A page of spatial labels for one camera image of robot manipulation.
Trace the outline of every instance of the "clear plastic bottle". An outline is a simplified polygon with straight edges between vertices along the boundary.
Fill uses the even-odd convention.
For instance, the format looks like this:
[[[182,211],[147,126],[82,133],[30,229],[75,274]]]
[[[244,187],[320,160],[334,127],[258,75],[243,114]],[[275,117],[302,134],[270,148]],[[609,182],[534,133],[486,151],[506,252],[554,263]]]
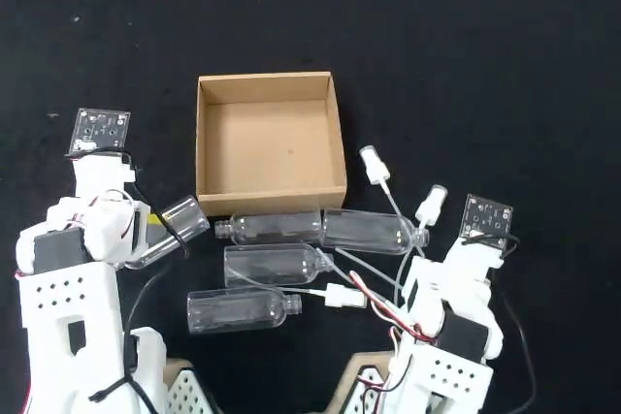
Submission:
[[[191,334],[271,329],[282,325],[287,315],[300,312],[300,295],[285,296],[278,290],[234,288],[187,295],[187,327]]]
[[[238,288],[311,283],[331,266],[308,244],[259,244],[224,248],[224,285]]]
[[[269,244],[275,242],[318,242],[321,213],[277,213],[233,215],[215,222],[215,237],[231,239],[236,244]]]
[[[323,246],[402,255],[428,242],[429,232],[414,227],[401,215],[343,208],[328,208],[323,212]]]

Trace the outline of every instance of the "cardboard box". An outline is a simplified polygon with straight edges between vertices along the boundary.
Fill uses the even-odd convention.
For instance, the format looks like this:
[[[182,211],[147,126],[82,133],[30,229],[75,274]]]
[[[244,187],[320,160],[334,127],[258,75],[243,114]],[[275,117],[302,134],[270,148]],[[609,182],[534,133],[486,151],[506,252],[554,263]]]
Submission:
[[[205,214],[340,207],[346,189],[329,72],[199,77],[196,195]]]

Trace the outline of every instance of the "black table surface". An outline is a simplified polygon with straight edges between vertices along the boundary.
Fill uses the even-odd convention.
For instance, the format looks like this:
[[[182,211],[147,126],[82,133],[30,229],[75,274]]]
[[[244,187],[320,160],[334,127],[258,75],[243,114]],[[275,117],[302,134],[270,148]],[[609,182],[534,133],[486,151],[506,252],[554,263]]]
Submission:
[[[304,70],[335,77],[348,207],[390,211],[357,156],[370,143],[408,214],[433,183],[447,187],[432,258],[454,241],[468,193],[514,206],[523,244],[501,278],[537,371],[531,412],[599,412],[618,393],[619,0],[0,0],[0,12],[5,412],[28,378],[15,243],[72,193],[62,154],[77,109],[132,112],[127,146],[164,207],[194,190],[197,76]],[[196,239],[139,323],[197,367],[226,413],[322,410],[352,353],[390,348],[373,313],[315,298],[275,330],[190,337],[186,293],[221,286],[222,246]],[[399,263],[369,260],[391,274]],[[118,275],[124,314],[152,273]],[[517,332],[493,309],[506,339],[489,413],[529,388]]]

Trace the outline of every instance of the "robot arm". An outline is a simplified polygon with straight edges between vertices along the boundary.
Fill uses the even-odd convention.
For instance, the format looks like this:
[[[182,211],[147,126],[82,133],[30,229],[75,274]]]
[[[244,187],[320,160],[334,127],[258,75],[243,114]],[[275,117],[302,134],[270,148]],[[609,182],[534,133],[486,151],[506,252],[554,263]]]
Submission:
[[[122,147],[128,121],[127,112],[82,109],[70,150]],[[148,247],[150,207],[124,191],[126,183],[135,182],[135,173],[120,154],[81,155],[73,161],[75,196],[60,199],[48,209],[46,220],[23,230],[16,243],[16,277],[30,355],[27,412],[148,414],[151,411],[137,393],[123,383],[126,367],[116,270],[139,269],[179,244],[171,245],[168,237]],[[179,206],[198,210],[196,201],[191,201]],[[174,216],[173,211],[166,215],[171,225]],[[209,228],[202,213],[197,220],[198,228],[175,231],[188,240]],[[85,346],[73,354],[68,329],[76,322],[83,322]],[[125,348],[132,360],[131,376],[156,412],[166,412],[164,341],[151,328],[133,330],[131,335],[133,346]],[[119,386],[100,402],[93,400],[94,394],[117,381]]]
[[[486,275],[503,264],[510,215],[510,207],[470,196],[460,238],[444,261],[413,259],[403,311],[435,342],[403,334],[378,412],[468,414],[483,406],[493,375],[486,362],[503,347]],[[490,228],[499,230],[496,237]],[[485,241],[471,240],[483,234]]]

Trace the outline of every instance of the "bottle body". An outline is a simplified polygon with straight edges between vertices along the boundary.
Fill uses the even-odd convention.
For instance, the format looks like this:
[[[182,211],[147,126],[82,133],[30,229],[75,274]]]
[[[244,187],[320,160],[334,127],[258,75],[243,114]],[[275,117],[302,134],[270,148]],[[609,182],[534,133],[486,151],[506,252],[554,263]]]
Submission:
[[[210,227],[210,222],[193,196],[187,196],[168,207],[162,212],[162,216],[184,241],[190,241]],[[166,233],[161,241],[152,245],[137,261],[128,262],[125,267],[132,270],[143,269],[178,247],[179,242]]]
[[[191,334],[217,334],[270,329],[288,314],[302,312],[300,295],[278,290],[235,288],[187,295],[187,327]]]
[[[414,245],[426,245],[424,238],[419,239],[419,233],[407,218],[400,215],[328,208],[323,213],[321,244],[352,251],[401,255]]]
[[[230,238],[236,244],[268,244],[318,242],[321,213],[277,213],[264,215],[233,215],[230,220],[215,222],[215,236]]]
[[[238,288],[311,283],[329,265],[308,244],[259,244],[224,248],[224,285]]]

